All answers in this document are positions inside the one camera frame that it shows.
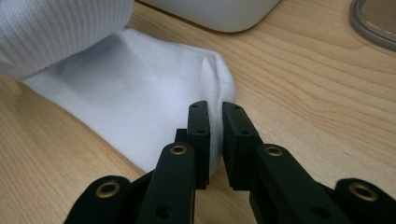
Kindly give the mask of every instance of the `cloth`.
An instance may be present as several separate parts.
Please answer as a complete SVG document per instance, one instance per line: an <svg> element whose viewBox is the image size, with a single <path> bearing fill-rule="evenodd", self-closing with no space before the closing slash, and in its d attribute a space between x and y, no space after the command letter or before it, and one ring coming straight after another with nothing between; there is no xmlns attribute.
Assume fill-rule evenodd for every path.
<svg viewBox="0 0 396 224"><path fill-rule="evenodd" d="M47 4L52 6L52 1L48 0ZM78 20L77 17L67 19L71 20L67 24L77 23L75 20ZM109 20L107 23L113 22L114 25L106 26L107 32L95 34L113 32L114 27L119 26L119 21L122 21L121 18ZM33 29L31 24L24 25L26 27L20 27L22 33L29 34ZM87 27L97 29L99 25ZM66 28L68 26L59 34L50 35L48 38L74 32ZM19 78L32 90L69 111L147 172L155 168L163 147L174 141L176 129L187 127L189 105L206 100L212 133L210 168L214 171L219 164L222 148L221 104L223 101L232 102L235 93L232 76L216 52L163 42L133 29L118 30L95 45L93 44L101 35L85 44L74 43L82 40L73 37L74 35L70 35L68 38L72 40L65 41L79 45L82 52L71 57L65 56L66 59L63 59L66 53L53 53L51 60L42 62L38 67L33 66L35 63L24 66L15 63L18 60L12 61L14 63L11 76ZM8 43L1 37L0 42L2 48L4 43ZM26 49L26 46L18 44L21 43L8 49L11 53L3 53L3 59L7 58L8 64L11 64L9 62L12 59L9 55L20 55L21 59L27 57L23 51L19 54L14 52L19 48ZM31 49L32 53L46 47L39 44L43 43L38 43L35 49ZM64 48L73 54L73 50L68 51L66 44L58 45L54 50L63 51ZM28 60L40 61L41 58ZM49 66L50 62L58 63ZM38 72L26 75L37 69Z"/></svg>

